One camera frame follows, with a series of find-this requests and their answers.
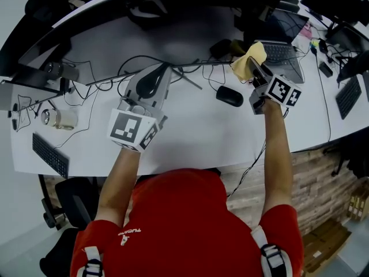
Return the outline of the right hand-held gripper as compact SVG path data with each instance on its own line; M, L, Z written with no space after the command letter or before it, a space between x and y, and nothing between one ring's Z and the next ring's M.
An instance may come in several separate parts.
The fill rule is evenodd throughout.
M273 75L266 64L259 64L253 57L247 59L247 66L254 77L254 90L249 97L249 102L255 115L263 113L262 106L266 99L286 108L296 106L302 90L295 83L282 76Z

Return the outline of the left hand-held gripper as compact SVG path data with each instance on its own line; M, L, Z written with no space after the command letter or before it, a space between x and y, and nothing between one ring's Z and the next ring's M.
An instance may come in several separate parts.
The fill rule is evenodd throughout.
M107 137L125 149L145 152L168 119L160 109L170 80L171 67L167 63L149 66L132 77L125 90L126 98L111 111Z

